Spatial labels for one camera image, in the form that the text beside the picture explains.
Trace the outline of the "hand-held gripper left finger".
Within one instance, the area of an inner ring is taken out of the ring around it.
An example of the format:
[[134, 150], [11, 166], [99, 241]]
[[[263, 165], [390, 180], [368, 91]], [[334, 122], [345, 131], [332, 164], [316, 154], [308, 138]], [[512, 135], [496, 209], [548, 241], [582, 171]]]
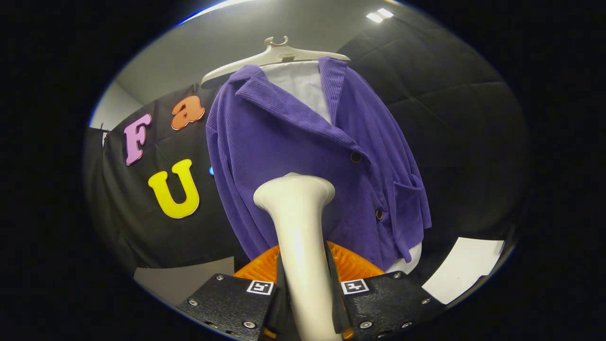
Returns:
[[176, 308], [189, 319], [237, 341], [284, 338], [288, 302], [279, 246], [232, 276], [212, 275]]

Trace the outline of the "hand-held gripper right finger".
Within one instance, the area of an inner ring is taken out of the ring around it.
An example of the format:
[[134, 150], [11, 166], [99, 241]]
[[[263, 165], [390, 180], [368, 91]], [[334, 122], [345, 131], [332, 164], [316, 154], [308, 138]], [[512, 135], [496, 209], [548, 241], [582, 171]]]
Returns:
[[333, 325], [344, 340], [398, 335], [446, 310], [445, 304], [400, 270], [385, 273], [333, 242], [326, 242], [325, 250]]

